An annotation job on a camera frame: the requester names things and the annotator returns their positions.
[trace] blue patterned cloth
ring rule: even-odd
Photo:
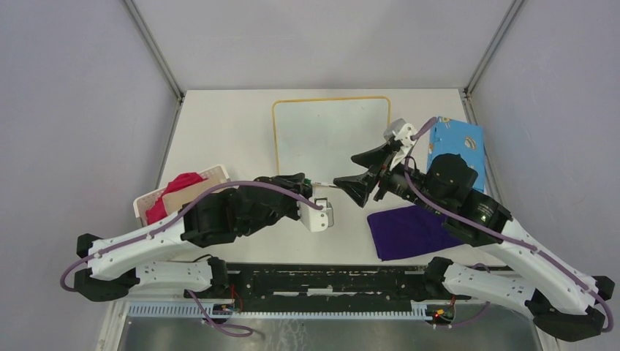
[[[474,189],[484,192],[484,138],[482,127],[473,124],[438,117],[431,129],[431,142],[428,145],[428,164],[426,170],[437,155],[457,154],[467,165],[478,172]]]

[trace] gray wall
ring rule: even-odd
[[[620,282],[620,2],[530,0],[474,92],[508,208],[543,244]],[[620,314],[620,297],[611,301]],[[620,332],[583,341],[617,350]]]
[[[462,88],[511,0],[136,0],[183,89]]]
[[[0,350],[92,350],[105,305],[58,278],[135,228],[174,99],[119,0],[2,1],[0,82]]]

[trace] metal floor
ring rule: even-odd
[[[457,321],[480,309],[457,306]],[[232,338],[199,320],[133,317],[126,321],[119,350],[542,350],[534,325],[515,312],[492,306],[476,323],[433,330],[416,320],[237,320],[258,330]]]

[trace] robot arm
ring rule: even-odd
[[[477,172],[459,155],[437,156],[427,174],[415,167],[409,169],[415,140],[431,125],[427,123],[416,135],[403,120],[393,122],[384,133],[384,145],[351,157],[368,171],[336,178],[333,183],[360,207],[378,184],[377,201],[390,192],[447,214],[443,226],[452,236],[506,262],[526,280],[512,282],[436,257],[428,266],[429,276],[434,278],[429,279],[430,285],[514,309],[563,340],[598,335],[605,316],[593,306],[611,298],[613,281],[606,276],[588,276],[566,264],[527,233],[501,204],[473,190]]]
[[[283,217],[299,220],[311,232],[331,227],[333,211],[327,199],[314,199],[312,208],[273,191],[276,187],[299,195],[302,200],[310,199],[312,187],[304,178],[303,173],[259,177],[247,183],[269,185],[240,186],[209,194],[193,206],[116,238],[81,235],[77,255],[88,267],[75,272],[74,289],[91,301],[110,301],[124,297],[130,290],[203,291],[215,284],[227,286],[224,261],[215,257],[202,263],[162,261],[182,252],[232,243],[237,237],[251,235]]]

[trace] purple towel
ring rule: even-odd
[[[400,260],[461,245],[442,228],[445,216],[410,206],[368,216],[377,256],[382,261]]]

